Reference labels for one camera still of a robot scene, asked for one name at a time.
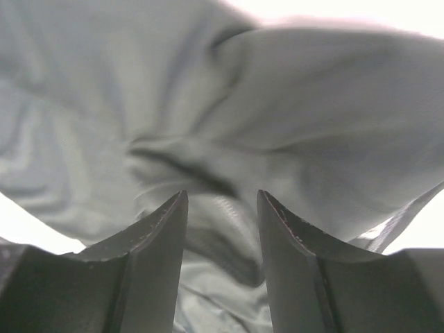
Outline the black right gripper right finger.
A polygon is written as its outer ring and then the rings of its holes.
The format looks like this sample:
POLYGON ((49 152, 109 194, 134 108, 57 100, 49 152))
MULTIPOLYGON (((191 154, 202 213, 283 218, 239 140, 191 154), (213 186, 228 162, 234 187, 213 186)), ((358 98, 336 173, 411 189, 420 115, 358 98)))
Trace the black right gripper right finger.
POLYGON ((257 194, 274 332, 442 332, 443 251, 380 255, 341 241, 257 194))

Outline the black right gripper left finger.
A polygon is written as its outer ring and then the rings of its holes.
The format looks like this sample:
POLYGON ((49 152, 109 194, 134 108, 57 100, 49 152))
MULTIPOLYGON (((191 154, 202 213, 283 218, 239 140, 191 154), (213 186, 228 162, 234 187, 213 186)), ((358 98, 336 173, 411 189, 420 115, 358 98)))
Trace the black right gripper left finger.
POLYGON ((82 252, 1 245, 2 332, 171 332, 188 196, 82 252))

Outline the grey t shirt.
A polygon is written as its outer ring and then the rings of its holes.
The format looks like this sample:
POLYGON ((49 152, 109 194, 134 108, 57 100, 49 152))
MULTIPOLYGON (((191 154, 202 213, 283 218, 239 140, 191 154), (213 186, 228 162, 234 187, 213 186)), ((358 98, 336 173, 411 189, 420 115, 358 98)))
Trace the grey t shirt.
POLYGON ((1 193, 89 246, 185 190, 175 332, 272 330, 257 192, 350 241, 443 188, 443 42, 222 1, 2 1, 1 193))

